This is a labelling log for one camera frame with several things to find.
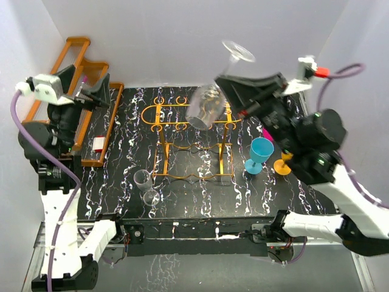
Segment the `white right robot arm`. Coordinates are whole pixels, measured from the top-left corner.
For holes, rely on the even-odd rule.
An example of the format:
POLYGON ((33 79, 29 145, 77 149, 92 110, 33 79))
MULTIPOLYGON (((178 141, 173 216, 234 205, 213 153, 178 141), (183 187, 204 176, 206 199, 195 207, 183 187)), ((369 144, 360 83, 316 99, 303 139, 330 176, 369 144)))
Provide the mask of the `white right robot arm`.
POLYGON ((286 164, 295 177, 340 210, 338 215, 279 210, 260 236, 280 242, 322 238, 367 257, 388 253, 388 210, 365 198, 351 179, 338 152, 346 130, 336 111, 296 115, 286 103, 287 81, 281 74, 263 79, 220 75, 215 82, 240 118, 256 117, 280 150, 291 156, 286 164))

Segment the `pink plastic wine glass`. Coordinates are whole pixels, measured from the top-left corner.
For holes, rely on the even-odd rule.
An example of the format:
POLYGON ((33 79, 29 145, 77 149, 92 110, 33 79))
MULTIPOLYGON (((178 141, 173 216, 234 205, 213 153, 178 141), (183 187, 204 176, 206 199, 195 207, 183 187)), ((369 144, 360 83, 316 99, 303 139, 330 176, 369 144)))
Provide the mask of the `pink plastic wine glass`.
POLYGON ((265 129, 263 128, 262 130, 262 134, 263 134, 263 137, 271 142, 274 142, 274 139, 273 137, 270 135, 270 133, 265 129))

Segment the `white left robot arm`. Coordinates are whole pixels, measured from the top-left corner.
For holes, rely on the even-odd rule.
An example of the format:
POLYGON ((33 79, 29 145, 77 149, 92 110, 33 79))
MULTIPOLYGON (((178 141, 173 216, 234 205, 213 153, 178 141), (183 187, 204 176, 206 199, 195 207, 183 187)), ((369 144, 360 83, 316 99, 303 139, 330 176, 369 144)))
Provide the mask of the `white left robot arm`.
POLYGON ((47 103, 47 122, 21 122, 12 113, 18 142, 38 176, 44 208, 45 252, 40 274, 31 282, 33 291, 92 290, 105 248, 122 241, 126 233, 116 214, 104 214, 78 241, 81 158, 72 154, 72 147, 83 110, 108 106, 109 75, 73 96, 69 88, 75 71, 69 65, 54 74, 29 77, 17 84, 12 100, 33 95, 47 103))

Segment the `short clear wine glass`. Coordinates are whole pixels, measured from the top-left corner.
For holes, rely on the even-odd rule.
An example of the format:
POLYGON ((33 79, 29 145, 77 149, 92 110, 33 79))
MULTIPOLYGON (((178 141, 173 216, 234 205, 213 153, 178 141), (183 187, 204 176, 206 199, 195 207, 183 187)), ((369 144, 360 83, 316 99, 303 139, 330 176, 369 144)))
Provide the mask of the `short clear wine glass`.
MULTIPOLYGON (((226 75, 240 60, 253 63, 255 56, 245 47, 234 41, 224 40, 223 46, 229 51, 229 62, 220 75, 226 75)), ((190 104, 186 110, 187 122, 197 130, 207 131, 224 112, 225 95, 215 81, 200 86, 191 96, 190 104)))

